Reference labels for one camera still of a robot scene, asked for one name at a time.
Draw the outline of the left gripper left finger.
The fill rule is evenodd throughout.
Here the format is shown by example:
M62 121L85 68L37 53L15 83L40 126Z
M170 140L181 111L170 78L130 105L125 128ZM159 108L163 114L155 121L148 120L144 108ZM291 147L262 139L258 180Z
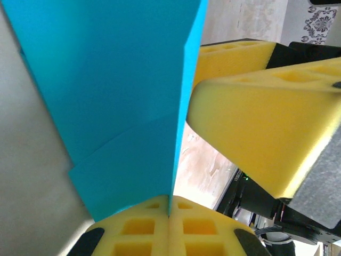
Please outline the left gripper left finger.
M156 196L92 224L68 255L168 255L168 196Z

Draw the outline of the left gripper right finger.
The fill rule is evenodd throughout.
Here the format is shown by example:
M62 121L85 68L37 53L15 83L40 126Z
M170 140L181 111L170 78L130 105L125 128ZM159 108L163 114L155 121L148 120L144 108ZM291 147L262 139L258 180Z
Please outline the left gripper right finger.
M169 255L270 255L243 223L194 203L173 197L169 218Z

